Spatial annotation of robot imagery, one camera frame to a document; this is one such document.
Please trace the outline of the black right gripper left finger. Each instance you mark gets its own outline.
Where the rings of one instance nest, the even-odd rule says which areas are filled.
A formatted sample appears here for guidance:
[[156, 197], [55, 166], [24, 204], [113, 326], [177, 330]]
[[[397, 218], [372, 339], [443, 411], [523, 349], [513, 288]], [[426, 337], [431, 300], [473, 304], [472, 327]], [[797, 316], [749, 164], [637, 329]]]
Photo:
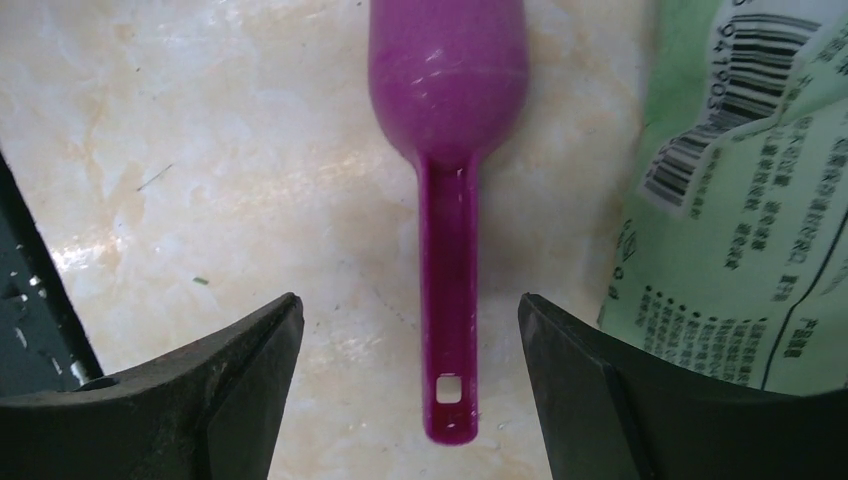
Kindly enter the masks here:
[[304, 332], [287, 293], [73, 392], [1, 402], [5, 479], [265, 479]]

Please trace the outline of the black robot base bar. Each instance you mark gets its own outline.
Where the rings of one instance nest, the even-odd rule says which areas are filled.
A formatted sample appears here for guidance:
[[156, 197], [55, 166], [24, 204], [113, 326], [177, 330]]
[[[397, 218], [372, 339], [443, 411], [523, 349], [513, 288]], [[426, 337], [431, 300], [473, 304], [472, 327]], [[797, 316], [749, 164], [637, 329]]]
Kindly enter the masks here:
[[103, 375], [50, 252], [1, 161], [1, 395], [70, 392]]

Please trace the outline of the green cat litter bag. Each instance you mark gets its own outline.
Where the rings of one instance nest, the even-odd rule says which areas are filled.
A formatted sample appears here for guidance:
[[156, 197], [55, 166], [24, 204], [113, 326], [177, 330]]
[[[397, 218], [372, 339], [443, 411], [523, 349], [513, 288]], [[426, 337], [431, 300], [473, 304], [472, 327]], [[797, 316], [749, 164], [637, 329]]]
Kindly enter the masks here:
[[789, 395], [847, 385], [847, 4], [664, 1], [600, 329]]

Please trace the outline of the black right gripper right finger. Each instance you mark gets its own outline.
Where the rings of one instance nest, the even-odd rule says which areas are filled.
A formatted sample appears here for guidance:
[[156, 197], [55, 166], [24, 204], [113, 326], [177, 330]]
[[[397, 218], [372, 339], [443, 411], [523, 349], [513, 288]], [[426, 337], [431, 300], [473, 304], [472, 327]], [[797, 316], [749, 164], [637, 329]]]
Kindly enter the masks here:
[[847, 394], [760, 391], [680, 368], [538, 294], [518, 307], [556, 479], [843, 479]]

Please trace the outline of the purple plastic scoop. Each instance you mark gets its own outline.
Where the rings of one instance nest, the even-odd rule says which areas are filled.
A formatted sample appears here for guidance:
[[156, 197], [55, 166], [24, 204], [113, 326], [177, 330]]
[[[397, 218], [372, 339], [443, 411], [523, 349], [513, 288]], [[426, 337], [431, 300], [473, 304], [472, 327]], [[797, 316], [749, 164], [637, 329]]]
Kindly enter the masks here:
[[445, 446], [478, 432], [478, 170], [514, 128], [530, 80], [521, 1], [374, 1], [368, 87], [416, 172], [423, 426]]

